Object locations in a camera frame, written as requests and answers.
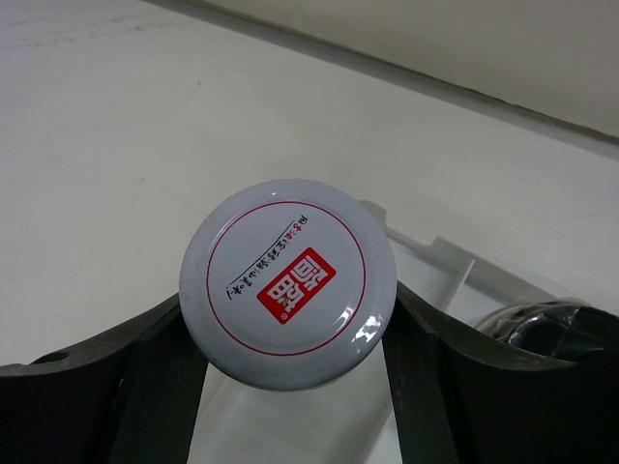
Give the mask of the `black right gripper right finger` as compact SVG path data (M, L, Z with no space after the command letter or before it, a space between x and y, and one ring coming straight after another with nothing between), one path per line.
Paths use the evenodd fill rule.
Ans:
M567 362L515 348L400 285L384 357L405 463L618 459L618 353Z

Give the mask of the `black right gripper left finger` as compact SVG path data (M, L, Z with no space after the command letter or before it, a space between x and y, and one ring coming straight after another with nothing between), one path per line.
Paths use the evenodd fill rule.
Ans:
M4 463L185 463L208 361L178 296L1 368Z

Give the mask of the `black dome lid jar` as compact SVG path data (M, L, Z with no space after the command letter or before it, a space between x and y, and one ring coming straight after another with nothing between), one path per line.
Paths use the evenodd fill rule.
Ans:
M578 300L503 307L476 329L515 348L572 363L618 353L618 317Z

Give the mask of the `red label spice jar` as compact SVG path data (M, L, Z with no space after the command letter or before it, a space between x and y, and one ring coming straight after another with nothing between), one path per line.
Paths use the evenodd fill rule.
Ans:
M179 300L193 341L219 371L295 392L329 384L371 354L397 283L377 213L337 188L286 179L233 194L201 222Z

